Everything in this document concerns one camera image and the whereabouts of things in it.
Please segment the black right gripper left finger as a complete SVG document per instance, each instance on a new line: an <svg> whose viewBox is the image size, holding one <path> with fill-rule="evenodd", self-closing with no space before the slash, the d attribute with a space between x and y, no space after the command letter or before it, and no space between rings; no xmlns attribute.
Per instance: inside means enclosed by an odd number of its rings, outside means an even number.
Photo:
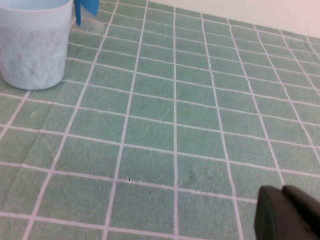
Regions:
<svg viewBox="0 0 320 240"><path fill-rule="evenodd" d="M257 198L254 232L257 240L318 240L282 189L260 187Z"/></svg>

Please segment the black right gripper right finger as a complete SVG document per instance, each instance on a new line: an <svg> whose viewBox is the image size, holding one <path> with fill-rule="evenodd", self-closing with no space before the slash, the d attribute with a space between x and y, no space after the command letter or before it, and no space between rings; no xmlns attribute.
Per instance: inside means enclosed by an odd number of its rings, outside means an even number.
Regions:
<svg viewBox="0 0 320 240"><path fill-rule="evenodd" d="M284 195L292 202L295 209L314 233L320 232L320 202L308 193L293 185L282 187Z"/></svg>

